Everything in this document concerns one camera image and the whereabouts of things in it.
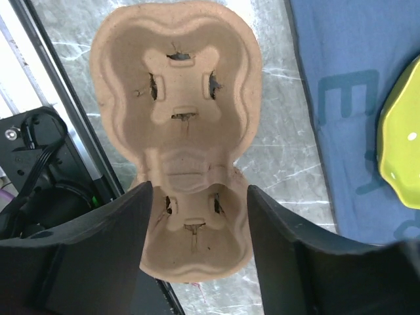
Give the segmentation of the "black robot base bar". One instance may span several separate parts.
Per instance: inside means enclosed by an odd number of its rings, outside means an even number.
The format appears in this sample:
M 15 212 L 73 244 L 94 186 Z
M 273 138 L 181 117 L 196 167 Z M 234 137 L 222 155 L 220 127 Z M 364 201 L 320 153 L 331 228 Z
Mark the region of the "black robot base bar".
M 139 270 L 131 302 L 131 314 L 185 315 L 185 312 L 170 283 L 157 280 Z

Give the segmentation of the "brown cardboard cup carrier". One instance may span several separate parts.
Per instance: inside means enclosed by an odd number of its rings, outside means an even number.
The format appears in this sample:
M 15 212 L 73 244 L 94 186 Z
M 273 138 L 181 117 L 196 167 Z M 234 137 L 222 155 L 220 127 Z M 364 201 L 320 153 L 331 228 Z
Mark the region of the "brown cardboard cup carrier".
M 140 268 L 167 282 L 228 277 L 250 260 L 248 183 L 235 162 L 259 126 L 262 57 L 252 29 L 210 1 L 120 7 L 91 44 L 102 125 L 150 182 Z

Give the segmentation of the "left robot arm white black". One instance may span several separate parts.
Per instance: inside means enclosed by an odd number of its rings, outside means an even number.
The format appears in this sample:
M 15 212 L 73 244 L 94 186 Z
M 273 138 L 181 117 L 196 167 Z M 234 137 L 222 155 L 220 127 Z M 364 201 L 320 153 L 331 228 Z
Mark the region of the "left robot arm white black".
M 1 120 L 1 166 L 18 195 L 1 212 L 2 314 L 164 314 L 140 285 L 149 182 L 96 193 L 48 107 Z M 419 242 L 368 245 L 331 233 L 260 188 L 247 210 L 266 314 L 418 314 Z

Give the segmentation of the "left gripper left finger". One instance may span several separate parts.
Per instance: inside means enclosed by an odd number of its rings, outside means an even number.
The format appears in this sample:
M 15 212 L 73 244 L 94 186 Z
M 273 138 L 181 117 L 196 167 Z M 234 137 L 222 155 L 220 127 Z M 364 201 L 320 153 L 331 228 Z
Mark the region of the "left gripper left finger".
M 1 242 L 2 314 L 129 314 L 153 201 L 149 182 L 26 238 Z

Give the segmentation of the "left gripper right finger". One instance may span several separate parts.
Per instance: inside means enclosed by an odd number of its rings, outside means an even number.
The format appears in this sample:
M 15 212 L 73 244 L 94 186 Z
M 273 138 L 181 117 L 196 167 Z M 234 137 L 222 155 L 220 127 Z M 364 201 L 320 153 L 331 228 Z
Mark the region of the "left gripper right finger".
M 388 245 L 339 236 L 247 190 L 266 314 L 418 314 L 419 241 Z

